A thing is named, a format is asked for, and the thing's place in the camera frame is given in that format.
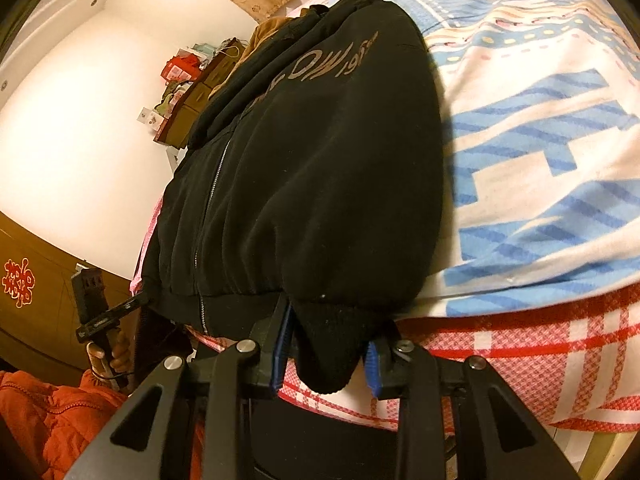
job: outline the blue and white blanket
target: blue and white blanket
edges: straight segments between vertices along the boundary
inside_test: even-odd
[[[606,0],[391,1],[424,35],[447,131],[440,242],[410,315],[640,280],[640,57]]]

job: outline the wooden dresser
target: wooden dresser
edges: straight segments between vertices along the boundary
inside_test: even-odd
[[[207,105],[211,90],[227,78],[243,52],[244,46],[238,39],[233,38],[221,52],[216,54],[200,77],[177,102],[171,116],[158,130],[154,138],[155,142],[175,148],[184,148],[187,145],[191,125]]]

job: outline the pink fabric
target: pink fabric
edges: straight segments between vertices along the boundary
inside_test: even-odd
[[[161,206],[162,200],[149,225],[142,259]],[[139,274],[131,284],[132,293],[140,286]],[[436,356],[486,357],[543,424],[583,431],[640,430],[640,284],[537,310],[409,319],[398,325],[404,337]],[[233,344],[192,332],[218,351]],[[289,361],[279,395],[321,415],[398,428],[398,401],[373,399],[362,367],[341,392],[319,395],[300,381]],[[451,432],[450,409],[444,408],[446,429]]]

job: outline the person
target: person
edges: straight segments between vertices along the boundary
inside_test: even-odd
[[[110,334],[111,368],[130,374],[129,339]],[[86,347],[91,368],[77,388],[43,383],[23,372],[0,371],[0,446],[14,476],[20,480],[63,480],[71,465],[127,399],[102,380],[104,351]],[[13,480],[11,476],[2,476]]]

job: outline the human hand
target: human hand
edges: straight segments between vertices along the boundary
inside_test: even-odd
[[[112,329],[107,332],[107,338],[111,344],[111,356],[107,357],[107,359],[111,358],[109,362],[111,369],[117,374],[131,373],[133,366],[129,351],[130,342],[127,335],[122,330]],[[94,373],[102,377],[109,375],[103,363],[103,359],[106,358],[104,350],[91,341],[86,346],[86,352],[89,355],[89,361],[91,361],[91,368]]]

